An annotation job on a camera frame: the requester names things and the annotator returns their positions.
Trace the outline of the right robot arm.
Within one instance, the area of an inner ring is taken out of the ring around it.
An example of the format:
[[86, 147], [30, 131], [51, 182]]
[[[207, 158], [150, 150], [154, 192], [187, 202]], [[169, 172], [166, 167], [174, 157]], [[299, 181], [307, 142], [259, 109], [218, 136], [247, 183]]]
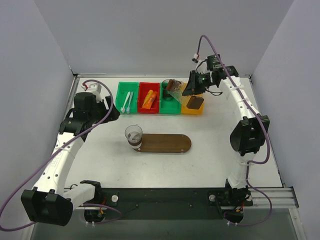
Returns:
[[268, 137], [270, 119], [266, 115], [261, 115], [254, 107], [240, 78], [233, 73], [225, 72], [231, 69], [231, 67], [220, 67], [204, 73], [192, 70], [182, 95], [202, 94], [208, 87], [217, 86], [226, 97], [237, 120], [237, 125], [229, 137], [237, 160], [226, 184], [233, 191], [244, 191], [249, 186], [250, 167], [264, 165], [270, 159], [271, 144]]

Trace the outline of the clear plastic cup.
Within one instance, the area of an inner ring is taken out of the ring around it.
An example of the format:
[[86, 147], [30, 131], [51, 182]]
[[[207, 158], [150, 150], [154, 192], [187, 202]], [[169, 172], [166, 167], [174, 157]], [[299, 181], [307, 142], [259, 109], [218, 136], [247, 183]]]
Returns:
[[127, 139], [128, 144], [135, 150], [139, 149], [142, 145], [143, 130], [138, 125], [130, 125], [125, 131], [124, 135]]

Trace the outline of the dark tinted cup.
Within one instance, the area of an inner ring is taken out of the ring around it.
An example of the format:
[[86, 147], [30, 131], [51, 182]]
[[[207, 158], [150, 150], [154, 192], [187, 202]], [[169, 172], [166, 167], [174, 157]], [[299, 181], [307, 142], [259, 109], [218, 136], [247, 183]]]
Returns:
[[170, 83], [170, 79], [165, 79], [162, 83], [161, 83], [161, 89], [162, 89], [162, 98], [165, 101], [171, 101], [173, 99], [173, 96], [170, 94], [170, 92], [167, 90], [167, 86]]

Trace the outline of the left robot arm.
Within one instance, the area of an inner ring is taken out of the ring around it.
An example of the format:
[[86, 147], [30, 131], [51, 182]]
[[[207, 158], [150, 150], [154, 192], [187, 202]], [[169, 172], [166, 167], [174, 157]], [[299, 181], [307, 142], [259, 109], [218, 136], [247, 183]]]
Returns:
[[103, 201], [98, 181], [83, 180], [69, 191], [65, 191], [65, 183], [92, 128], [115, 121], [119, 116], [111, 96], [101, 98], [92, 92], [74, 96], [73, 108], [60, 124], [51, 159], [33, 188], [24, 190], [21, 195], [22, 205], [32, 222], [65, 226], [77, 207], [86, 203], [96, 206]]

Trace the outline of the clear rack with brown ends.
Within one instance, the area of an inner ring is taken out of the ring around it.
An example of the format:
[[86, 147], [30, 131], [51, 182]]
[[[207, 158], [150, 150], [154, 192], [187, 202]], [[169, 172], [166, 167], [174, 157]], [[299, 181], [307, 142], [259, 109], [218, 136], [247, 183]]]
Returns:
[[176, 79], [167, 79], [165, 84], [166, 86], [164, 89], [182, 106], [186, 106], [190, 99], [189, 96], [183, 96], [183, 91], [185, 90], [187, 84]]

